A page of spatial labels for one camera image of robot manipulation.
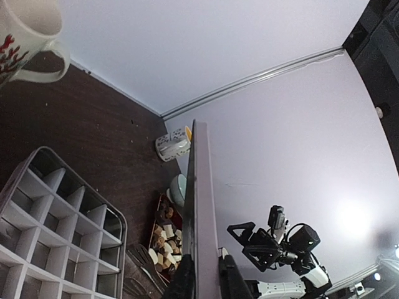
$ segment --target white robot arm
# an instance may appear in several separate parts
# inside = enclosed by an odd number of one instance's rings
[[[317,265],[307,274],[303,275],[300,280],[288,283],[267,283],[259,282],[257,284],[257,293],[260,294],[258,299],[275,299],[275,298],[316,298],[320,295],[320,290],[324,293],[330,287],[330,278],[322,268]]]

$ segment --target ceiling trim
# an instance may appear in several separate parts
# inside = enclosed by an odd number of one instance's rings
[[[277,67],[273,67],[268,70],[263,70],[262,72],[256,73],[254,75],[248,76],[241,80],[235,81],[228,85],[225,85],[221,88],[213,90],[212,92],[205,93],[204,95],[194,98],[191,101],[188,101],[180,106],[177,106],[174,109],[171,109],[165,113],[161,114],[161,117],[164,121],[170,120],[178,115],[186,113],[192,109],[198,108],[206,103],[215,101],[225,95],[229,95],[230,93],[237,92],[243,88],[246,88],[252,84],[263,82],[270,78],[274,78],[276,76],[286,74],[293,70],[301,69],[306,67],[309,64],[313,64],[315,62],[320,62],[321,60],[331,59],[337,55],[343,55],[345,49],[342,47],[329,49],[323,52],[319,52],[316,54],[312,54],[309,56],[305,56],[299,58],[297,60],[292,60],[286,64],[278,65]]]

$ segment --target mug handle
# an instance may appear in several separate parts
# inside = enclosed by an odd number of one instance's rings
[[[64,68],[59,72],[53,73],[40,73],[33,72],[31,70],[19,70],[10,81],[23,80],[29,82],[37,83],[51,83],[60,80],[68,71],[70,64],[70,54],[67,47],[59,42],[58,40],[53,40],[49,42],[41,52],[51,51],[55,53],[58,57],[64,60]]]

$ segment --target white drawer organizer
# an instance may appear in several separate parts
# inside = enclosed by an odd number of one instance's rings
[[[3,190],[1,298],[121,298],[123,215],[49,148],[20,167]]]

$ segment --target white wall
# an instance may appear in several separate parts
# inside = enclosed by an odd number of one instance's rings
[[[368,0],[59,0],[72,58],[159,113],[342,45]]]
[[[247,221],[267,227],[274,204],[285,207],[292,224],[306,222],[319,233],[314,253],[333,282],[374,263],[378,235],[392,233],[399,242],[397,170],[347,54],[252,85],[166,124],[171,131],[194,118],[209,126],[219,245],[234,255],[246,278],[295,277],[289,267],[257,271],[226,232],[228,225]]]

